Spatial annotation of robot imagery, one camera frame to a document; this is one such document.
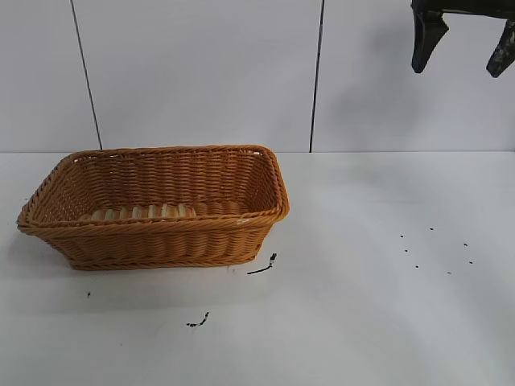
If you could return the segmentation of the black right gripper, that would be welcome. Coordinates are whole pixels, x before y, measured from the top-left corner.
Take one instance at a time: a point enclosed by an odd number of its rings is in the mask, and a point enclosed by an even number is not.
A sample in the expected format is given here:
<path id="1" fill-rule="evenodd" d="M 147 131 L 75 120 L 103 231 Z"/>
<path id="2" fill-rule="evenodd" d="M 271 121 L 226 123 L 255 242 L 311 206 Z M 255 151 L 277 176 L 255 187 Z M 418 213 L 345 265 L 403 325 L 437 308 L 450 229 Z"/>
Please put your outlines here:
<path id="1" fill-rule="evenodd" d="M 499 77 L 515 56 L 514 0 L 413 0 L 414 50 L 411 67 L 422 73 L 433 50 L 449 28 L 445 13 L 466 14 L 506 20 L 505 29 L 487 64 L 492 77 Z"/>

